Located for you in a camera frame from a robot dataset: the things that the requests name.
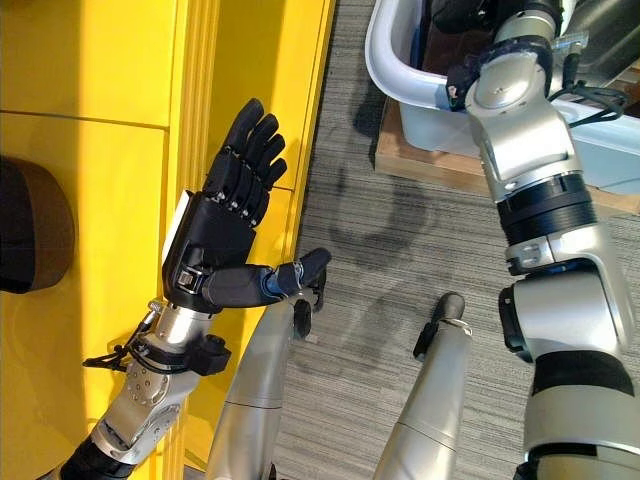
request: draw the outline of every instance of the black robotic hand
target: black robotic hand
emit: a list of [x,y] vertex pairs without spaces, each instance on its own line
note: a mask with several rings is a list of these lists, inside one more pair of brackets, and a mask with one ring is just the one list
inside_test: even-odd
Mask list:
[[216,155],[202,191],[190,193],[180,224],[162,265],[164,295],[171,303],[199,312],[219,307],[201,295],[203,282],[222,267],[243,265],[255,238],[253,230],[269,205],[269,191],[284,174],[278,120],[263,117],[251,99],[238,113]]
[[164,296],[174,305],[216,313],[268,305],[311,284],[329,252],[270,267],[245,265],[269,192],[287,165],[278,120],[252,99],[236,117],[202,191],[191,193],[162,265]]

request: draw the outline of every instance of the yellow panel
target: yellow panel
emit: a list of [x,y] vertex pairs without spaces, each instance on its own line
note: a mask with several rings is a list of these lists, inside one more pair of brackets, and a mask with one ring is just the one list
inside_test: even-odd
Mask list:
[[259,98],[280,121],[289,170],[278,182],[293,189],[323,14],[329,0],[222,0],[213,71],[210,152],[225,138],[235,113]]
[[[249,256],[250,263],[278,265],[283,262],[285,228],[289,212],[291,192],[274,189],[269,210],[258,227],[256,242]],[[186,458],[197,468],[206,466],[213,431],[218,421],[227,390],[233,380],[238,359],[262,316],[264,308],[226,309],[214,319],[213,332],[227,341],[232,356],[226,370],[200,382],[189,397],[187,421]]]
[[176,0],[4,0],[3,110],[167,126]]
[[[165,132],[2,114],[0,135],[3,154],[56,177],[76,226],[58,285],[1,298],[0,476],[28,479],[71,454],[124,379],[81,363],[129,333],[156,294]],[[157,463],[135,478],[160,478]]]

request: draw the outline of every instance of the silver metal housing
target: silver metal housing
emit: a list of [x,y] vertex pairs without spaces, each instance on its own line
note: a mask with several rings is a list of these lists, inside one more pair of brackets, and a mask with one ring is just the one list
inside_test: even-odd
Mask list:
[[267,308],[242,356],[218,420],[207,480],[266,480],[271,469],[293,336],[293,306]]
[[[580,258],[591,261],[598,270],[599,283],[604,292],[610,321],[615,328],[620,348],[622,351],[629,348],[634,333],[635,311],[629,287],[620,269],[606,225],[601,223],[583,225],[512,245],[506,250],[506,258],[507,260],[517,259],[520,265],[528,270]],[[568,300],[575,296],[582,298],[577,287],[567,282],[565,285],[559,285],[558,288],[566,295],[564,299],[558,299],[560,303],[570,304],[570,310],[574,308],[582,310],[579,302]],[[588,304],[596,302],[594,298],[585,301]],[[523,313],[519,312],[518,315],[524,319],[524,306],[520,306],[519,302],[516,306],[522,309]],[[553,330],[549,330],[547,334],[554,335]]]
[[474,141],[494,201],[542,179],[582,171],[562,115],[544,96],[546,73],[534,53],[483,65],[467,94]]
[[640,457],[615,448],[598,447],[597,457],[548,455],[538,464],[539,480],[638,480]]
[[560,385],[529,398],[524,448],[579,443],[640,455],[640,397],[591,385]]
[[375,480],[451,478],[470,351],[466,323],[440,323],[380,457]]
[[[206,334],[211,321],[211,315],[169,305],[155,330],[144,338],[164,351],[184,353],[191,341]],[[164,367],[147,362],[158,369]],[[173,425],[199,381],[200,376],[191,371],[157,373],[132,361],[124,387],[92,430],[91,440],[111,458],[137,465]]]
[[516,282],[513,299],[527,349],[540,355],[597,350],[620,356],[600,278],[572,271]]
[[556,36],[556,22],[551,15],[541,10],[525,10],[504,22],[494,42],[524,35],[536,35],[551,42]]

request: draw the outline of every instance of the wooden board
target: wooden board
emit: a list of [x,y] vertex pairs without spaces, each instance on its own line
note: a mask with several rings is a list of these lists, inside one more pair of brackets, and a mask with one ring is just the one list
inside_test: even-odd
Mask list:
[[[479,158],[430,152],[409,145],[402,133],[398,102],[392,99],[387,100],[382,119],[375,169],[380,173],[489,195]],[[617,195],[591,186],[589,192],[599,215],[640,213],[640,195]]]

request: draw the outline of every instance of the yellow wall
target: yellow wall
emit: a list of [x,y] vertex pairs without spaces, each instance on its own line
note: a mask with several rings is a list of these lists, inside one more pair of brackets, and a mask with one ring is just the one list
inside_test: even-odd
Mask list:
[[[256,96],[287,140],[251,261],[291,259],[333,0],[7,0],[0,32],[0,149],[48,168],[76,223],[76,255],[50,289],[0,297],[1,478],[68,457],[123,376],[83,369],[124,340],[160,293],[160,248],[179,191],[197,188],[231,119]],[[133,478],[181,478],[213,428],[261,309],[214,331],[230,368]]]

